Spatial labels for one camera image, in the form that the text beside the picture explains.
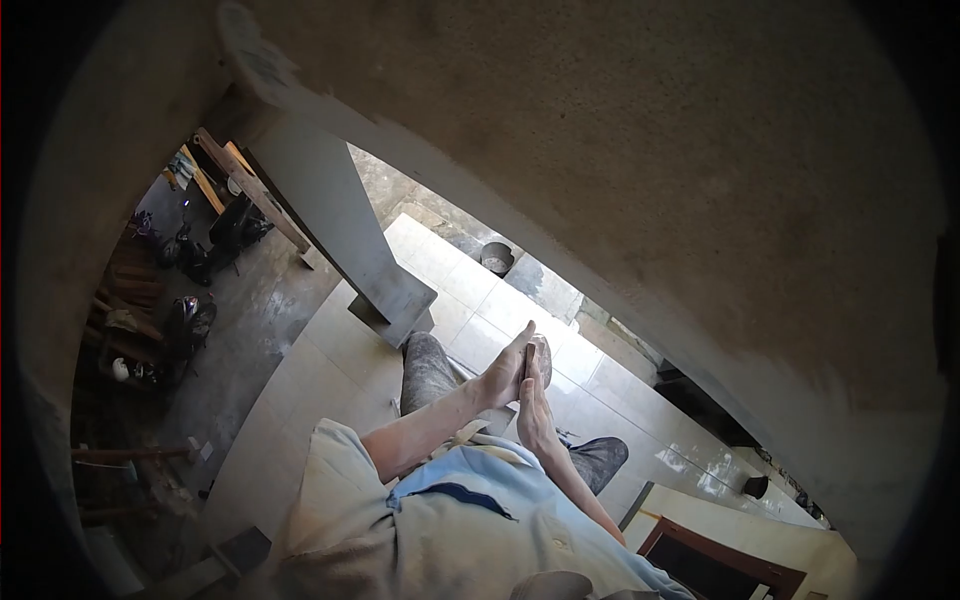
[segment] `tile floor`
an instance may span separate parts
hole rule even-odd
[[[600,494],[614,522],[645,481],[787,523],[820,527],[779,489],[762,500],[736,492],[759,472],[647,384],[573,329],[406,214],[385,235],[397,262],[438,291],[433,334],[456,360],[482,372],[526,325],[554,353],[547,389],[556,424],[581,444],[616,436],[630,458]],[[355,292],[344,281],[324,302],[274,372],[227,456],[206,502],[202,525],[226,539],[250,524],[272,538],[300,483],[309,432],[321,418],[358,434],[395,418],[403,366],[347,311]],[[516,440],[516,425],[506,435]]]

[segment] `black bucket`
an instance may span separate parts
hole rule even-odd
[[[743,484],[743,492],[759,500],[767,493],[768,485],[770,485],[770,480],[766,477],[751,477],[747,480],[747,483]]]
[[[494,275],[503,278],[514,266],[514,255],[506,244],[490,242],[480,250],[480,264]]]

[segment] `concrete pillar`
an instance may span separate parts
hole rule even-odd
[[[346,142],[284,114],[248,149],[267,187],[357,291],[350,312],[394,348],[432,328],[437,292],[396,264]]]

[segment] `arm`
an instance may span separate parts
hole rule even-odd
[[[415,466],[481,412],[515,400],[522,352],[535,327],[531,321],[479,377],[361,438],[380,481],[386,483]]]
[[[543,393],[539,361],[536,360],[535,353],[527,361],[527,374],[530,376],[520,385],[520,414],[516,421],[516,432],[520,441],[534,453],[543,470],[546,471],[547,477],[577,508],[626,546],[627,542],[623,534],[590,491],[587,482],[573,466],[570,453],[557,438],[550,405]]]
[[[436,450],[471,422],[480,408],[477,380],[471,379],[437,401],[373,430],[360,443],[381,483],[387,483]]]

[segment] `wooden pole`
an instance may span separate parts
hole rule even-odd
[[[274,203],[270,202],[270,199],[267,198],[267,187],[263,184],[263,181],[247,173],[247,170],[240,164],[240,161],[229,151],[217,144],[206,129],[199,128],[197,130],[197,137],[200,140],[201,148],[210,155],[210,158],[217,163],[218,167],[223,169],[224,173],[236,181],[240,189],[243,190],[243,193],[247,194],[251,202],[256,204],[256,207],[273,222],[276,228],[279,229],[288,240],[293,242],[297,250],[300,252],[309,251],[311,248],[310,242],[300,235],[300,232],[287,220],[280,209],[274,206]]]
[[[175,456],[189,456],[190,448],[186,446],[153,448],[123,448],[114,450],[101,450],[94,448],[72,448],[70,454],[73,458],[89,461],[129,461],[135,458],[172,458]]]

